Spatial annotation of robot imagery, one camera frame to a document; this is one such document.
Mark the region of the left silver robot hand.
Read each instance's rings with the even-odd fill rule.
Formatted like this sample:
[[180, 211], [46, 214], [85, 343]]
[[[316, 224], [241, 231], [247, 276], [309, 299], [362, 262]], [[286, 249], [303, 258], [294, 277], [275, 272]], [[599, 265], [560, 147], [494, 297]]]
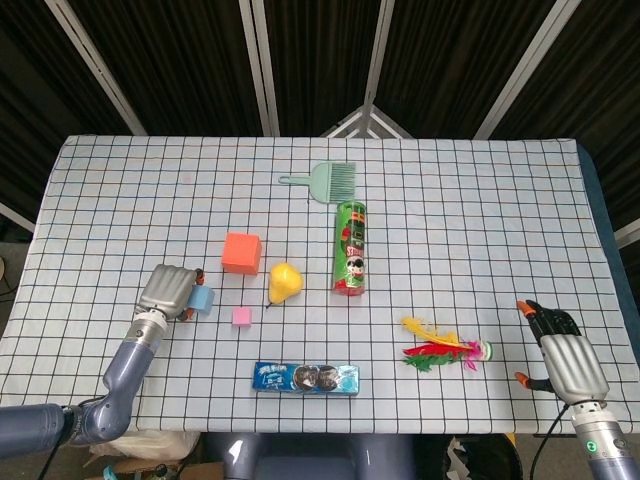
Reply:
[[158, 264], [134, 307], [134, 313], [158, 310], [168, 320], [190, 320], [195, 308], [187, 305], [189, 296], [196, 285], [204, 284], [204, 278], [201, 268]]

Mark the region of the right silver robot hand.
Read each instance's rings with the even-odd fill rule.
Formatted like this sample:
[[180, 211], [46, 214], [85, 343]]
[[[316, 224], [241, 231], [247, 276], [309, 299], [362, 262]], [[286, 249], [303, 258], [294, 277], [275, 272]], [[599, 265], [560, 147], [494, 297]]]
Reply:
[[591, 342], [571, 315], [533, 300], [518, 300], [516, 306], [529, 322], [548, 373], [547, 379], [533, 379], [516, 372], [517, 381], [526, 389], [553, 393], [569, 406], [604, 401], [609, 384]]

